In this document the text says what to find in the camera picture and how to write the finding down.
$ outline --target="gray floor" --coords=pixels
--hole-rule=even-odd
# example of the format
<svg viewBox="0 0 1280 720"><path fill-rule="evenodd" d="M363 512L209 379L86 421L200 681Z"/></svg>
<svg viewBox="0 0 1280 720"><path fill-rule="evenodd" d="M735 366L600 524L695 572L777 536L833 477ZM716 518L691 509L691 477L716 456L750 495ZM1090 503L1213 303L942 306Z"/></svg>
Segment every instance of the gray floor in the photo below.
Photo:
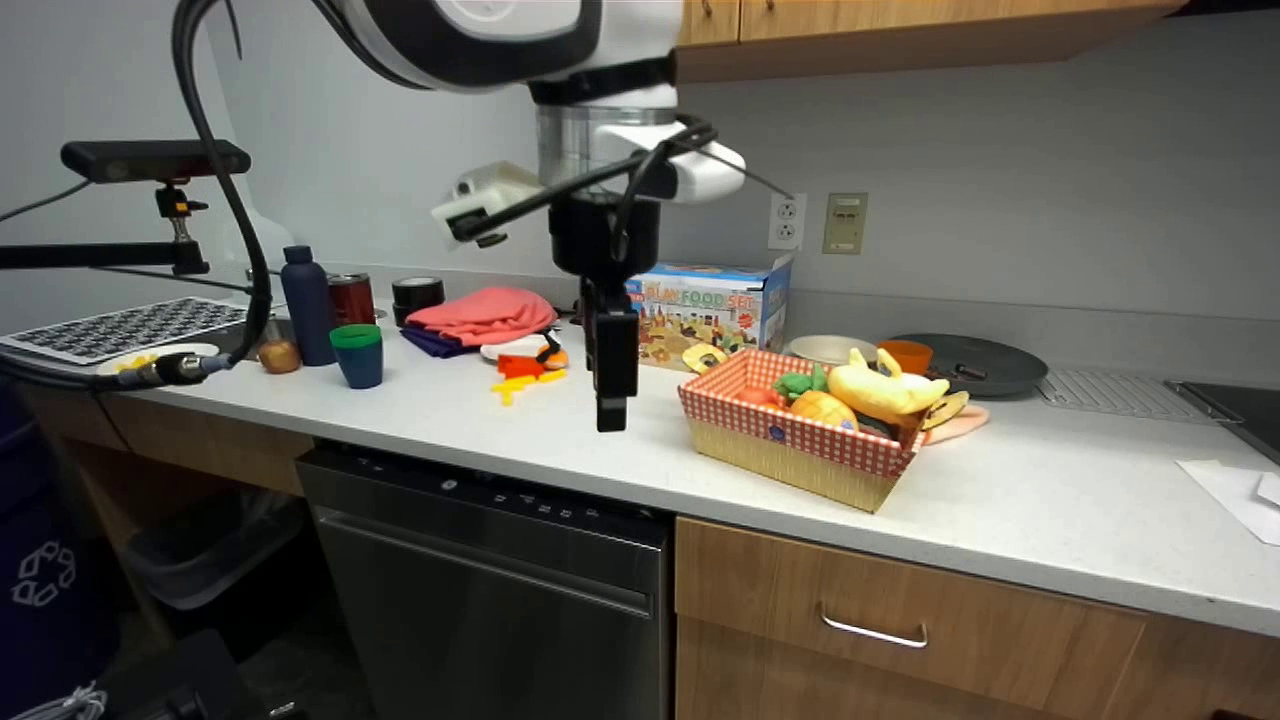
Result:
<svg viewBox="0 0 1280 720"><path fill-rule="evenodd" d="M129 672L154 653L155 642L144 621L126 613L112 672ZM239 681L263 700L263 709L297 700L309 709L309 720L371 720L363 677L336 601L320 601L309 615L239 658Z"/></svg>

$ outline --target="trash bin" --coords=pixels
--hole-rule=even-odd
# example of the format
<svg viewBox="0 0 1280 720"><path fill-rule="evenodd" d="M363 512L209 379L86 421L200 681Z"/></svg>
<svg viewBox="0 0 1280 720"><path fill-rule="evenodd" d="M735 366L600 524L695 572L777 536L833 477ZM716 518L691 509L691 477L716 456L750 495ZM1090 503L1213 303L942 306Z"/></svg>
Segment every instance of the trash bin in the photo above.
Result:
<svg viewBox="0 0 1280 720"><path fill-rule="evenodd" d="M236 658L282 634L329 582L304 501L255 487L139 528L126 569L178 634L212 627Z"/></svg>
<svg viewBox="0 0 1280 720"><path fill-rule="evenodd" d="M0 382L0 716L96 681L118 613L56 490L56 458Z"/></svg>

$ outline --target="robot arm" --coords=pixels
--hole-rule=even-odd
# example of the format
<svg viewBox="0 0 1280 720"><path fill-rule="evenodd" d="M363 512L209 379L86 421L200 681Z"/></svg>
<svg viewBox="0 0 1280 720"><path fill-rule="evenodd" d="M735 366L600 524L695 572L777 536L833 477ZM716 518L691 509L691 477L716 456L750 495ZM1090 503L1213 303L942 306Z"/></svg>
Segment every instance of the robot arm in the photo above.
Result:
<svg viewBox="0 0 1280 720"><path fill-rule="evenodd" d="M671 49L684 0L316 0L316 9L392 83L451 92L530 83L541 111L537 189L478 189L438 216L456 239L490 243L495 223L552 208L552 255L582 276L597 428L626 428L639 359L626 285L657 264L657 204L700 204L745 185L745 154L675 108Z"/></svg>

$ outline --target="green cup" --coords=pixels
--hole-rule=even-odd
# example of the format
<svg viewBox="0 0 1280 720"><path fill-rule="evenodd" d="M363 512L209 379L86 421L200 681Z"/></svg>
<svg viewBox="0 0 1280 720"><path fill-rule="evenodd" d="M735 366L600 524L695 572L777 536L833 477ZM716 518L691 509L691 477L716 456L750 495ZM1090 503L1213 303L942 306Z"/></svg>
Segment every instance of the green cup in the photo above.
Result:
<svg viewBox="0 0 1280 720"><path fill-rule="evenodd" d="M329 347L352 388L386 382L386 332L377 323L342 323L329 332Z"/></svg>

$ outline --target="keyboard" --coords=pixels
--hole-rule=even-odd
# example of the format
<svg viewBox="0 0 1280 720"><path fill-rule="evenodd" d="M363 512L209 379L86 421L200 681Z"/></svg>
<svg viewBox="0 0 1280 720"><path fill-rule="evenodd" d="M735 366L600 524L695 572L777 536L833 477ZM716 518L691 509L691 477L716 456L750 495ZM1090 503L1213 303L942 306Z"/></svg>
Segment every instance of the keyboard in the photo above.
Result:
<svg viewBox="0 0 1280 720"><path fill-rule="evenodd" d="M4 332L0 350L16 359L87 371L126 350L209 338L217 332L239 329L246 315L250 306L239 298L186 297L186 298L139 303L139 306Z"/></svg>

